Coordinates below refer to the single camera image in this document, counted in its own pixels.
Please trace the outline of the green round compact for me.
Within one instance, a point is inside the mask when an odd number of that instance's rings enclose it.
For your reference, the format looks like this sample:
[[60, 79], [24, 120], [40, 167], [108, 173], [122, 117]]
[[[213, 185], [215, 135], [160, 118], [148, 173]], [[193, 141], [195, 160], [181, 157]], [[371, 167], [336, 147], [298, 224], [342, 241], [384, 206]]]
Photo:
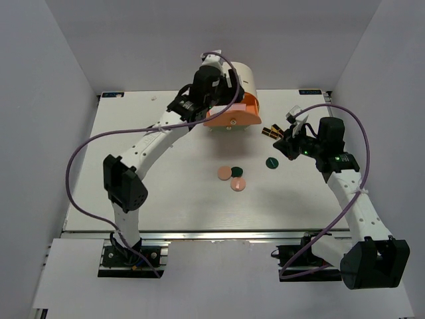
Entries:
[[266, 167], [269, 169], [277, 169], [279, 166], [279, 161], [276, 158], [268, 157], [266, 159]]

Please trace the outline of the orange top drawer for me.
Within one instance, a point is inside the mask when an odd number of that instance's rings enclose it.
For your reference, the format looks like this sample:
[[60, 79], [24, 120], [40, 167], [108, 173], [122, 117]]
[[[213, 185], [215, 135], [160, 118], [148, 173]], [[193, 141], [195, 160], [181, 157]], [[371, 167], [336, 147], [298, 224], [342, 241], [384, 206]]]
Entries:
[[260, 118], [260, 105], [256, 93], [246, 92], [241, 102], [246, 104], [245, 111], [224, 112], [213, 120], [204, 122], [206, 127], [211, 126], [251, 126], [262, 123]]

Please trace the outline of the white square compact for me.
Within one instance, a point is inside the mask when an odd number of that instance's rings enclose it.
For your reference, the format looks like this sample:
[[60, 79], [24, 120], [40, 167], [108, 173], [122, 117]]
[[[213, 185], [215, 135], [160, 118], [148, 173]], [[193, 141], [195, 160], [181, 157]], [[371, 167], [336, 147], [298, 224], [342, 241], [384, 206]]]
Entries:
[[214, 106], [210, 109], [210, 115], [218, 114], [222, 112], [223, 110], [226, 110], [228, 106]]

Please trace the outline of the pink square compact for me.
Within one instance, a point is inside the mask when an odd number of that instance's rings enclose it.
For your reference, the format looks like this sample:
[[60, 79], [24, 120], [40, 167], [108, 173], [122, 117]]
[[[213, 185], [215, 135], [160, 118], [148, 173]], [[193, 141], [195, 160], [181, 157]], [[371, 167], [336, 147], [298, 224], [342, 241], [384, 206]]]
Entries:
[[243, 104], [243, 103], [235, 103], [230, 108], [227, 109], [228, 112], [245, 111], [245, 110], [246, 110], [246, 104]]

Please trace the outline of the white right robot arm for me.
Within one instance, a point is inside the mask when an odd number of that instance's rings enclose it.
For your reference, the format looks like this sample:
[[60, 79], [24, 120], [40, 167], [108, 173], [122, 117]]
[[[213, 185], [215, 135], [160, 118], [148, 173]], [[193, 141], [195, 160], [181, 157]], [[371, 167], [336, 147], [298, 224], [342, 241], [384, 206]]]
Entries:
[[285, 274], [286, 269], [301, 258], [308, 265], [321, 260], [317, 270], [335, 267], [350, 290], [396, 288], [402, 279], [410, 247], [404, 239], [394, 238], [378, 216], [364, 188], [365, 173], [360, 172], [355, 157], [344, 150], [344, 122], [324, 117], [319, 121], [317, 134], [308, 136], [309, 123], [289, 121], [290, 127], [273, 146], [289, 160], [300, 155], [315, 160], [317, 170], [342, 208], [338, 218], [346, 220], [352, 243], [348, 245], [330, 235], [331, 225], [305, 236], [299, 251], [282, 265], [280, 280], [301, 276], [300, 273]]

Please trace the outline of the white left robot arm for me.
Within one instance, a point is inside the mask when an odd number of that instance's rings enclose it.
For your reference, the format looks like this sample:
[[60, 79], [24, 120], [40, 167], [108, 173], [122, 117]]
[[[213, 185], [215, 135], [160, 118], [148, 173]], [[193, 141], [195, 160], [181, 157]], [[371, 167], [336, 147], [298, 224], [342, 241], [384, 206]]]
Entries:
[[243, 97], [244, 89], [235, 68], [201, 66], [192, 83], [180, 89], [151, 132], [119, 156], [108, 155], [104, 159], [104, 189], [118, 226], [110, 239], [125, 265], [134, 265], [140, 258], [138, 210], [148, 196], [143, 179], [151, 166], [197, 121], [204, 120], [213, 106], [240, 102]]

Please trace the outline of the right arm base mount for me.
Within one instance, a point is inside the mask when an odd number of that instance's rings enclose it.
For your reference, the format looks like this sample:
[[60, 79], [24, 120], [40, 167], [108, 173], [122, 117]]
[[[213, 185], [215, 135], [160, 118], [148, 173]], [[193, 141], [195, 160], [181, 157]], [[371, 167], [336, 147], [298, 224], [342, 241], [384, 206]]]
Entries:
[[[314, 235], [317, 234], [318, 232], [307, 232], [304, 233], [298, 244], [278, 245], [270, 253], [270, 256], [278, 261], [279, 269], [281, 269], [301, 248], [312, 240]], [[283, 276], [287, 276], [288, 278], [281, 278], [280, 282], [341, 282], [340, 272], [332, 266], [303, 276], [296, 276], [296, 274], [320, 268], [326, 264], [327, 263], [323, 259], [313, 255], [311, 248], [309, 248], [284, 271]]]

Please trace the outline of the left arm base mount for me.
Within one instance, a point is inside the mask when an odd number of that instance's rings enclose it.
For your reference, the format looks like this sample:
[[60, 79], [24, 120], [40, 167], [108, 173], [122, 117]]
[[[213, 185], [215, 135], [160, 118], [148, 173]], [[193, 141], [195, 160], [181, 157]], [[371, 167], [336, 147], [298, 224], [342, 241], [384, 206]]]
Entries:
[[163, 276], [167, 262], [165, 247], [144, 245], [140, 239], [132, 249], [139, 254], [129, 251], [110, 233], [109, 243], [104, 243], [102, 249], [98, 277], [160, 279]]

